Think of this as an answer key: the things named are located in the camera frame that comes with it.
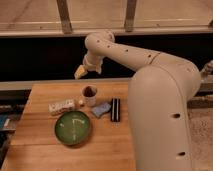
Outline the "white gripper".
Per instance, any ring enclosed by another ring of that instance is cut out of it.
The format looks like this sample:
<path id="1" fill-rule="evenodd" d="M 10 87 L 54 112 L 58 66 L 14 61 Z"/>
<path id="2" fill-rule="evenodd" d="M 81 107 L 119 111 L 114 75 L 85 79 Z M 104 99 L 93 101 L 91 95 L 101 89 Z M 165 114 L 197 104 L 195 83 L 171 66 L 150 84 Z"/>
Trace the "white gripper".
<path id="1" fill-rule="evenodd" d="M 87 74 L 87 71 L 95 71 L 97 74 L 102 72 L 102 58 L 87 53 L 83 58 L 83 65 L 80 65 L 74 73 L 75 79 L 80 79 Z"/>

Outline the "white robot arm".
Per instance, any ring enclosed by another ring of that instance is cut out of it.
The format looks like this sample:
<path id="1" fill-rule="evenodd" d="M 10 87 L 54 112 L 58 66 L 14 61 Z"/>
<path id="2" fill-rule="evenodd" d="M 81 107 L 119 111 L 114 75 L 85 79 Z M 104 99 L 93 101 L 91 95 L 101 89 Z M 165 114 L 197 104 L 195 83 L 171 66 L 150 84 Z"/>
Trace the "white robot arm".
<path id="1" fill-rule="evenodd" d="M 136 170 L 195 171 L 187 101 L 201 85 L 196 65 L 168 53 L 117 44 L 110 31 L 87 35 L 85 46 L 77 79 L 100 72 L 105 57 L 135 72 L 127 101 Z"/>

